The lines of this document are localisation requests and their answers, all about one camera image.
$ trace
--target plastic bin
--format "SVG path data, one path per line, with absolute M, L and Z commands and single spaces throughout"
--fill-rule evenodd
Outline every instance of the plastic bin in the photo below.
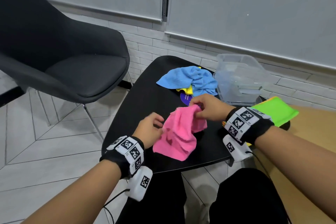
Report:
M 214 78 L 218 94 L 230 105 L 252 106 L 260 102 L 261 89 L 270 83 L 268 73 L 252 56 L 243 54 L 217 55 Z

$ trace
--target metal chair leg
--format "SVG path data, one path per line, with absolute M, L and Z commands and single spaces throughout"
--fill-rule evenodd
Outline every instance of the metal chair leg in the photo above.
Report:
M 44 104 L 43 104 L 43 102 L 42 102 L 42 98 L 41 98 L 40 92 L 39 92 L 38 90 L 36 90 L 36 93 L 37 93 L 37 96 L 38 96 L 39 99 L 40 99 L 40 103 L 41 103 L 41 105 L 42 105 L 42 109 L 43 109 L 43 111 L 44 111 L 45 117 L 47 118 L 47 125 L 50 127 L 51 124 L 50 124 L 50 121 L 49 121 L 47 112 L 45 111 Z
M 92 125 L 94 126 L 95 130 L 98 132 L 98 135 L 99 135 L 101 141 L 103 142 L 104 141 L 104 137 L 101 134 L 101 132 L 99 131 L 99 129 L 98 129 L 97 125 L 95 124 L 95 122 L 93 121 L 91 114 L 89 113 L 88 109 L 86 108 L 86 104 L 82 104 L 82 106 L 83 106 L 83 108 L 84 108 L 87 116 L 89 117 L 89 120 L 91 121 Z
M 127 76 L 128 76 L 129 81 L 131 82 L 131 85 L 133 86 L 132 79 L 131 79 L 131 76 L 129 75 L 128 71 L 127 71 Z

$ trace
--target blue cloth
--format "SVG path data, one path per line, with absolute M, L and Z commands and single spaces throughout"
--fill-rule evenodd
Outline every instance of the blue cloth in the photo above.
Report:
M 212 78 L 212 74 L 196 66 L 172 69 L 156 83 L 167 89 L 189 88 L 191 85 L 194 97 L 205 93 L 217 95 L 218 83 Z

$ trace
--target folded cloth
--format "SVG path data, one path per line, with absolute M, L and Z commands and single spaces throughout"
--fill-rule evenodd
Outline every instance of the folded cloth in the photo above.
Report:
M 183 89 L 176 89 L 177 91 L 183 90 L 187 95 L 192 95 L 193 94 L 193 88 L 190 85 L 189 88 L 183 88 Z
M 207 121 L 194 118 L 195 112 L 200 112 L 198 105 L 178 107 L 170 113 L 163 125 L 164 133 L 153 145 L 153 152 L 161 153 L 170 158 L 184 161 L 196 148 L 196 138 L 193 133 L 207 128 Z
M 193 96 L 205 93 L 217 95 L 217 81 L 205 69 L 196 66 L 179 67 L 170 70 L 156 82 L 167 89 L 183 89 L 192 86 Z

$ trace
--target person's left arm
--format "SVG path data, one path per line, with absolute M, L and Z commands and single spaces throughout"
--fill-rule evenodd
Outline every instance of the person's left arm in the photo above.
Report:
M 163 121 L 160 115 L 152 113 L 140 121 L 133 136 L 139 138 L 147 149 L 161 136 Z M 29 216 L 22 224 L 93 223 L 120 177 L 119 166 L 104 159 Z

